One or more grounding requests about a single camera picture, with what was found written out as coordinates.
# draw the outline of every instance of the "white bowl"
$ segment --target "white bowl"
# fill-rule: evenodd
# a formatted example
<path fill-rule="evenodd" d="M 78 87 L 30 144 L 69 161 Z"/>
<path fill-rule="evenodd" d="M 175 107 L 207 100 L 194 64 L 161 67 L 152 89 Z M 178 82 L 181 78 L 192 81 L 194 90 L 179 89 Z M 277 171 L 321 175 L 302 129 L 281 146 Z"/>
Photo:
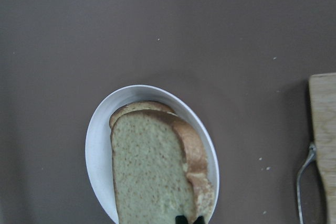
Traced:
<path fill-rule="evenodd" d="M 85 158 L 89 179 L 99 203 L 111 219 L 119 224 L 113 189 L 109 118 L 119 107 L 143 100 L 159 101 L 170 106 L 198 132 L 208 158 L 208 179 L 215 189 L 213 214 L 218 200 L 219 168 L 216 152 L 206 128 L 179 98 L 165 90 L 147 85 L 133 85 L 116 90 L 99 104 L 91 118 L 86 135 Z"/>

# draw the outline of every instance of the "brown table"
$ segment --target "brown table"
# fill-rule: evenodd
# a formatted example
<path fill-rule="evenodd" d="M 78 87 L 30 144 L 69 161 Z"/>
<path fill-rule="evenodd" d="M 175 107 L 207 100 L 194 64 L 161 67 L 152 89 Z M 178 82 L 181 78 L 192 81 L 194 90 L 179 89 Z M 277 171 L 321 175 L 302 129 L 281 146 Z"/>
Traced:
<path fill-rule="evenodd" d="M 0 0 L 0 223 L 111 223 L 85 165 L 90 118 L 129 84 L 186 102 L 218 153 L 211 223 L 298 223 L 308 78 L 336 69 L 336 0 Z M 323 220 L 314 166 L 304 216 Z"/>

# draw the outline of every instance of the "wooden cutting board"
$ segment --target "wooden cutting board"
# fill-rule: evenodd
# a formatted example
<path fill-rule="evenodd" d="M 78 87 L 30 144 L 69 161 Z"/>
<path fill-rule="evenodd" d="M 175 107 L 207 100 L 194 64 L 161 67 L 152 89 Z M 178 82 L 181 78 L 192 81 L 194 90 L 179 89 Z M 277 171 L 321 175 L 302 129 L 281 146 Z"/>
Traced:
<path fill-rule="evenodd" d="M 336 224 L 336 73 L 309 80 L 314 142 L 327 198 L 328 223 Z"/>

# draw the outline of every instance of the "white bread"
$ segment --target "white bread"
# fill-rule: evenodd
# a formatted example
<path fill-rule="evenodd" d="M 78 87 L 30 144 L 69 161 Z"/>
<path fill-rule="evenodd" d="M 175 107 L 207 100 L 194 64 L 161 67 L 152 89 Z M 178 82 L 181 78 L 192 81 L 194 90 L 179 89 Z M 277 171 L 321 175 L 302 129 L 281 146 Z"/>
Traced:
<path fill-rule="evenodd" d="M 132 102 L 126 104 L 120 108 L 118 108 L 110 117 L 110 128 L 113 127 L 116 120 L 122 115 L 136 111 L 136 110 L 160 110 L 165 112 L 175 113 L 175 111 L 166 104 L 156 101 L 140 101 L 140 102 Z"/>
<path fill-rule="evenodd" d="M 196 131 L 178 116 L 140 110 L 120 116 L 112 128 L 112 166 L 119 224 L 208 223 L 214 191 Z"/>

